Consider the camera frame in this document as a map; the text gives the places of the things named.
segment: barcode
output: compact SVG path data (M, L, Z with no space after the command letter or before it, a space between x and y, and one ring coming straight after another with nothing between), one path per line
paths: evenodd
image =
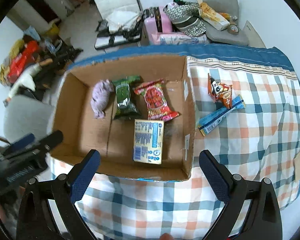
M136 160L141 160L141 147L135 146L133 151L133 158Z
M215 128L216 127L216 125L213 123L213 124L211 124L211 125L209 125L209 126L207 126L206 127L206 131L207 131L207 133L208 132L210 132L213 128Z
M147 154L147 152L148 152L148 147L141 146L141 155L142 155L142 157L145 157L145 155Z

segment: yellow cloth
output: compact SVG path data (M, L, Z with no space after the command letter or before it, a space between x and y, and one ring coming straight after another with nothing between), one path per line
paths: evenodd
M10 49L9 57L0 66L0 83L4 86L9 85L6 76L10 71L11 61L19 54L20 50L25 45L23 39L17 40Z

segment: black strap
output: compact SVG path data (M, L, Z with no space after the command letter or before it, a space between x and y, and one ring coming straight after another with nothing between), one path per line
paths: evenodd
M159 33L162 33L162 21L161 21L161 14L159 7L154 7L154 19L155 19L155 24L157 25L157 31Z

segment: pink suitcase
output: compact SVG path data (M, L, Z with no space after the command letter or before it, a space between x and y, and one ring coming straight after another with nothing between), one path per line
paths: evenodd
M152 34L171 33L172 24L168 16L163 12L163 7L150 7L144 11L144 24L150 44L154 44Z

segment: dark doorway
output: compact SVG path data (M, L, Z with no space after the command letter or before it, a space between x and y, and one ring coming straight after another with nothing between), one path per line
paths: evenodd
M44 0L26 0L48 23L58 18Z

